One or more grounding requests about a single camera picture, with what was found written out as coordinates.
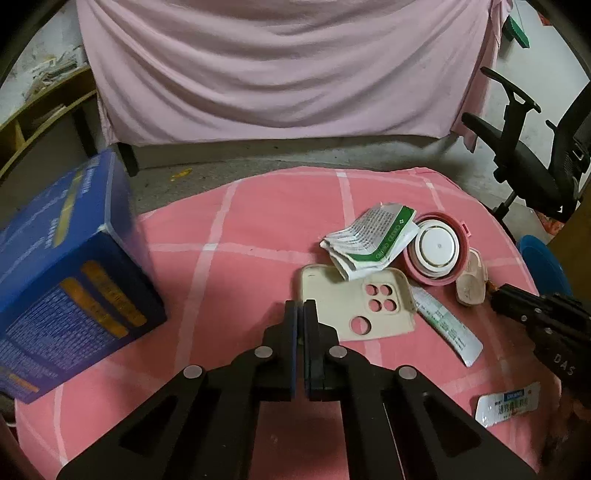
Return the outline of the white blue label packet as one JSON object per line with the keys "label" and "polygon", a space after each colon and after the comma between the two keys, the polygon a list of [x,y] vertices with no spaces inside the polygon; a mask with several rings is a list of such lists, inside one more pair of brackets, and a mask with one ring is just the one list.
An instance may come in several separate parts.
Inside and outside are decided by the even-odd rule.
{"label": "white blue label packet", "polygon": [[475,420],[485,428],[505,422],[515,416],[536,411],[539,406],[541,384],[493,393],[478,399]]}

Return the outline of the white ointment tube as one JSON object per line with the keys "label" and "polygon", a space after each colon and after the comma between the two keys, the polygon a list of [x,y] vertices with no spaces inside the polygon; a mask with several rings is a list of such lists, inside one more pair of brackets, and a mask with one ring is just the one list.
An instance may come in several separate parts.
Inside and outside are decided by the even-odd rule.
{"label": "white ointment tube", "polygon": [[464,365],[472,367],[483,351],[478,337],[425,289],[411,285],[418,313],[452,347]]}

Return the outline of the pink hanging sheet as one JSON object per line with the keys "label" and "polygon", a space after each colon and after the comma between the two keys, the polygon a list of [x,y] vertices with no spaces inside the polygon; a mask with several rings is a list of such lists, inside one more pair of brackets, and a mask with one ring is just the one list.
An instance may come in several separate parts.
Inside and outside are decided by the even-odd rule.
{"label": "pink hanging sheet", "polygon": [[509,1],[80,1],[103,134],[134,146],[475,137]]}

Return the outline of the black office chair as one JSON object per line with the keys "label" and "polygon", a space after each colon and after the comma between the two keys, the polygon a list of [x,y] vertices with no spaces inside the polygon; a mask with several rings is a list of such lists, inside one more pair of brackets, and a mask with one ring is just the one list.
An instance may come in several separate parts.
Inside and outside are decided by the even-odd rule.
{"label": "black office chair", "polygon": [[585,86],[557,124],[547,121],[553,133],[550,162],[544,165],[521,140],[527,115],[541,113],[538,103],[498,72],[483,67],[508,98],[504,125],[498,129],[484,119],[462,115],[463,124],[494,152],[498,183],[511,187],[509,197],[490,212],[503,223],[516,198],[552,220],[566,222],[580,203],[580,181],[590,168],[590,87]]}

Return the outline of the wooden shelf unit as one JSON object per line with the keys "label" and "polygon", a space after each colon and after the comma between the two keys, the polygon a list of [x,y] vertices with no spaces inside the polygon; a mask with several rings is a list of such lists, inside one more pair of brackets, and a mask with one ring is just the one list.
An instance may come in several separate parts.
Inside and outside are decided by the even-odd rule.
{"label": "wooden shelf unit", "polygon": [[97,96],[91,68],[81,67],[35,95],[1,125],[1,182],[28,152],[65,116],[71,115],[74,130],[87,157],[97,154],[83,105]]}

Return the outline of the green white paper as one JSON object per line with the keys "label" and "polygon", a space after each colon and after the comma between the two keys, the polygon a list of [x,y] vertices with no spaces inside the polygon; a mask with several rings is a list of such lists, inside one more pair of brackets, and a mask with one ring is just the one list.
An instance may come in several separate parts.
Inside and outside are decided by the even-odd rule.
{"label": "green white paper", "polygon": [[380,203],[320,246],[346,281],[359,280],[389,267],[419,232],[416,211],[397,203]]}

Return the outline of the pink checked table cloth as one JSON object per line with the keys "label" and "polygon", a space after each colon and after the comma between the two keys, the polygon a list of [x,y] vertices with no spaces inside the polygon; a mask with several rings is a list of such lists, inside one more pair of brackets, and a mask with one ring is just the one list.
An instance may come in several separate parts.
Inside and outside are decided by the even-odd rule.
{"label": "pink checked table cloth", "polygon": [[[294,168],[236,181],[142,216],[167,321],[37,401],[18,404],[24,453],[53,479],[184,366],[212,369],[259,346],[263,330],[283,318],[284,302],[297,297],[301,268],[328,262],[322,238],[390,202],[451,215],[468,229],[494,283],[534,289],[501,226],[478,200],[433,170]],[[539,383],[537,410],[492,429],[538,468],[559,397],[554,376],[537,361],[518,323],[485,304],[460,305],[453,286],[433,294],[483,343],[474,365],[464,365],[423,319],[409,334],[356,341],[353,348],[389,369],[415,366],[467,411],[483,395]]]}

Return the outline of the green hanging dustpan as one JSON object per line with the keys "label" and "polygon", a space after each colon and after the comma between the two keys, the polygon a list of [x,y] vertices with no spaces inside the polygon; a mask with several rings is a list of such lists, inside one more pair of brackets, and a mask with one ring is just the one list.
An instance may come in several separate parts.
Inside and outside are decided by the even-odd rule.
{"label": "green hanging dustpan", "polygon": [[509,41],[516,41],[517,44],[523,49],[530,48],[530,41],[525,31],[521,28],[516,20],[512,16],[508,16],[505,20],[502,28],[503,35]]}

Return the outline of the pink round lid container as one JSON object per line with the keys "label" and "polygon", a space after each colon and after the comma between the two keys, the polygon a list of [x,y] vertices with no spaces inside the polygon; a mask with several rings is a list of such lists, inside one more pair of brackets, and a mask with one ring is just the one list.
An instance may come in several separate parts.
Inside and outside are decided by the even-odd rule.
{"label": "pink round lid container", "polygon": [[419,231],[403,251],[404,270],[419,285],[454,283],[468,263],[471,233],[467,226],[443,211],[422,214],[415,223]]}

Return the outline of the blue cardboard box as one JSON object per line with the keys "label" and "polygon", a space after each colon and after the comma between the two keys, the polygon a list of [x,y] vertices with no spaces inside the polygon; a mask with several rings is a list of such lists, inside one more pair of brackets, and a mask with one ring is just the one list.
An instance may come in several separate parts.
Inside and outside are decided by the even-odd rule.
{"label": "blue cardboard box", "polygon": [[1,233],[1,391],[29,404],[166,320],[128,175],[105,149]]}

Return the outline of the beige phone case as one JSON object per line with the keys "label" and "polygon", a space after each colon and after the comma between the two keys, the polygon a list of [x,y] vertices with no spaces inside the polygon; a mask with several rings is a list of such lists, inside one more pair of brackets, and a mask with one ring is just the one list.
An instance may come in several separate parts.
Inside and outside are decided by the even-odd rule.
{"label": "beige phone case", "polygon": [[409,281],[387,268],[348,281],[334,267],[312,264],[301,269],[301,300],[313,300],[318,321],[335,328],[339,340],[378,340],[415,330],[415,305]]}

